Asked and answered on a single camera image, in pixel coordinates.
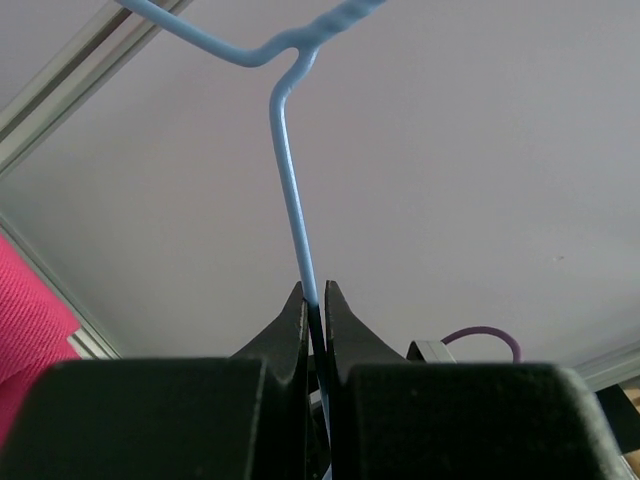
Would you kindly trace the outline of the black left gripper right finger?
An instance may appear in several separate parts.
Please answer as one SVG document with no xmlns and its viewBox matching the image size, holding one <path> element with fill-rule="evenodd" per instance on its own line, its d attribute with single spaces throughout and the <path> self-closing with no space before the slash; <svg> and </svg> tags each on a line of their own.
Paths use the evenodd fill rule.
<svg viewBox="0 0 640 480">
<path fill-rule="evenodd" d="M 624 479 L 595 395 L 545 363 L 426 363 L 325 288 L 336 479 Z"/>
</svg>

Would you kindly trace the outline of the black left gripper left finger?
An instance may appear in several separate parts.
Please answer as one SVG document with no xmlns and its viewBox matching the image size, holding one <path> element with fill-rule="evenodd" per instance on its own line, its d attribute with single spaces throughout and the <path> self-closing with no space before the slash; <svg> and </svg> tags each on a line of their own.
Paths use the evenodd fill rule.
<svg viewBox="0 0 640 480">
<path fill-rule="evenodd" d="M 49 368 L 1 452 L 5 479 L 302 479 L 307 306 L 300 287 L 228 358 Z"/>
</svg>

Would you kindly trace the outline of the light blue hanger magenta trousers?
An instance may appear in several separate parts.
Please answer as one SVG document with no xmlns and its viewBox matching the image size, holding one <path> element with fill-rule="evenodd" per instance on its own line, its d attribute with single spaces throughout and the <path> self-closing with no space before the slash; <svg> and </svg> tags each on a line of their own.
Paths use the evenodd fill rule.
<svg viewBox="0 0 640 480">
<path fill-rule="evenodd" d="M 272 90 L 269 100 L 269 122 L 302 293 L 307 307 L 308 326 L 303 331 L 303 338 L 311 341 L 320 391 L 320 405 L 327 434 L 331 433 L 328 360 L 310 243 L 286 125 L 286 103 L 297 84 L 311 70 L 321 46 L 370 15 L 381 4 L 380 1 L 344 1 L 306 26 L 282 31 L 255 49 L 242 49 L 195 27 L 151 1 L 120 3 L 124 8 L 189 44 L 233 65 L 257 68 L 269 63 L 286 50 L 294 49 L 298 52 L 293 65 L 277 81 Z"/>
</svg>

